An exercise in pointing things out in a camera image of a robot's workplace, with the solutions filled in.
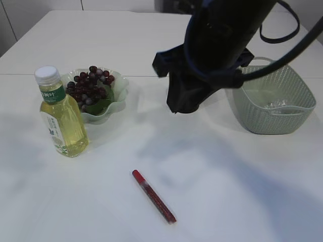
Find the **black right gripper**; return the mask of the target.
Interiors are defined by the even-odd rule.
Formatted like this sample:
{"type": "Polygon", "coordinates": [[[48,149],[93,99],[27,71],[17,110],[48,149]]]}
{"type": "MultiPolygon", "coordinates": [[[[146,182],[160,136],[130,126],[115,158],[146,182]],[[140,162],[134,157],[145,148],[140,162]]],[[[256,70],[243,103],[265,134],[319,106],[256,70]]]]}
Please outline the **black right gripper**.
{"type": "Polygon", "coordinates": [[[167,105],[172,113],[200,106],[219,91],[215,87],[243,84],[236,62],[274,5],[275,1],[203,1],[196,8],[183,44],[158,52],[152,63],[158,77],[169,74],[167,105]],[[180,72],[204,83],[192,83],[180,72]]]}

